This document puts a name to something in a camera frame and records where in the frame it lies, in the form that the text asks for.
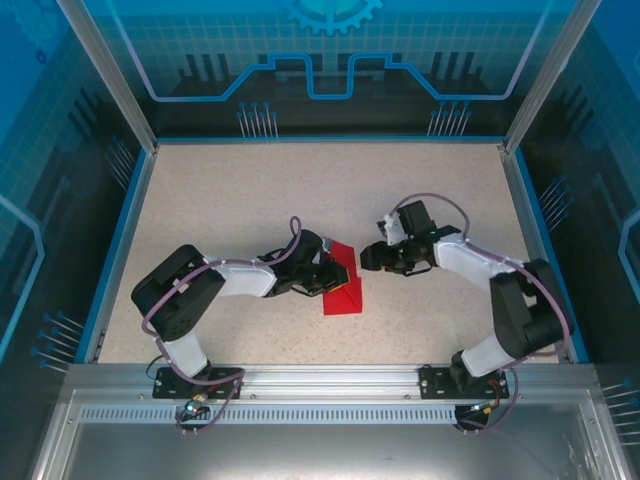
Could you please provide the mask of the red square paper sheet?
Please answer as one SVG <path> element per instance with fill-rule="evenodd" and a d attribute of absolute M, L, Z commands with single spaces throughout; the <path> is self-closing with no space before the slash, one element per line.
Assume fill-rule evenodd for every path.
<path fill-rule="evenodd" d="M 348 282 L 323 295 L 323 314 L 325 316 L 360 314 L 363 311 L 362 279 L 358 275 L 354 248 L 334 241 L 329 255 L 346 268 Z"/>

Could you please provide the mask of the sheet metal tray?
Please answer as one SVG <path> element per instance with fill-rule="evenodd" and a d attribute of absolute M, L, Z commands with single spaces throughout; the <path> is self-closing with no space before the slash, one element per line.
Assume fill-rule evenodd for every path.
<path fill-rule="evenodd" d="M 640 480 L 594 398 L 524 401 L 500 426 L 85 424 L 56 408 L 28 480 Z"/>

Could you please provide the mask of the blue back border strip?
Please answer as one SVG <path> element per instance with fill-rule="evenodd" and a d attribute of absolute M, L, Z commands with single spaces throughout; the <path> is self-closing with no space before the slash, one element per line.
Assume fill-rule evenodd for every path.
<path fill-rule="evenodd" d="M 501 136 L 279 136 L 279 137 L 159 137 L 159 145 L 261 145 L 302 143 L 444 143 L 444 144 L 502 144 Z"/>

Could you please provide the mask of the blue side border strip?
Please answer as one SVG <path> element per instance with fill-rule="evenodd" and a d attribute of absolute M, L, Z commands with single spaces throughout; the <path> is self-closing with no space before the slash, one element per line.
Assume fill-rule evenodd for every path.
<path fill-rule="evenodd" d="M 156 153 L 144 152 L 136 162 L 76 349 L 75 364 L 94 363 L 100 356 L 156 159 Z"/>
<path fill-rule="evenodd" d="M 568 218 L 570 208 L 575 202 L 571 186 L 564 174 L 553 174 L 543 182 L 541 189 L 537 189 L 520 147 L 505 161 L 505 173 L 527 250 L 532 257 L 543 257 L 550 263 L 558 278 L 562 299 L 568 308 L 568 317 L 574 325 L 564 358 L 567 362 L 587 364 L 591 358 L 552 240 L 552 234 L 556 233 L 558 227 Z"/>

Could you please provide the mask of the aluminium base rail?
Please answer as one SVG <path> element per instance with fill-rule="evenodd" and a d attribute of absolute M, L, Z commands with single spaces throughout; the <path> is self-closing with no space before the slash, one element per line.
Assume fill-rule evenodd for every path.
<path fill-rule="evenodd" d="M 249 365 L 241 387 L 244 402 L 416 402 L 423 386 L 417 365 Z M 510 392 L 526 401 L 594 398 L 599 382 L 591 365 L 524 364 Z M 142 364 L 82 364 L 70 367 L 63 398 L 94 401 L 149 400 L 152 380 Z"/>

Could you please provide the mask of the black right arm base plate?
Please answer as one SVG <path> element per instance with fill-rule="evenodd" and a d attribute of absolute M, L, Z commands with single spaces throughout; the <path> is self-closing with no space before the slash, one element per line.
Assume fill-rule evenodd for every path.
<path fill-rule="evenodd" d="M 424 365 L 418 370 L 420 395 L 423 400 L 508 399 L 506 375 L 493 371 L 482 377 L 460 373 L 453 367 Z"/>

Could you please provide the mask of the aluminium frame post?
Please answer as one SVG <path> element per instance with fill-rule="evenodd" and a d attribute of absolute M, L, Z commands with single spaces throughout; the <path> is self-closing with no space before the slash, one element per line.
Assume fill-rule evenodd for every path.
<path fill-rule="evenodd" d="M 151 155 L 158 142 L 125 76 L 82 0 L 56 0 L 141 147 Z"/>
<path fill-rule="evenodd" d="M 576 0 L 559 35 L 546 56 L 529 92 L 509 127 L 500 157 L 505 162 L 515 151 L 549 96 L 560 74 L 566 68 L 602 0 Z"/>

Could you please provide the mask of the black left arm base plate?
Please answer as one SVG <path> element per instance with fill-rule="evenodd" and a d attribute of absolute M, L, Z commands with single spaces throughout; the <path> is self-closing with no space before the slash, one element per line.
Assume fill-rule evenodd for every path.
<path fill-rule="evenodd" d="M 241 368 L 207 367 L 199 380 L 221 380 L 228 376 L 243 373 Z M 152 397 L 155 399 L 188 400 L 196 395 L 205 394 L 207 399 L 223 400 L 231 392 L 234 382 L 228 382 L 217 386 L 196 385 L 179 377 L 170 367 L 159 368 L 155 376 L 155 385 Z"/>

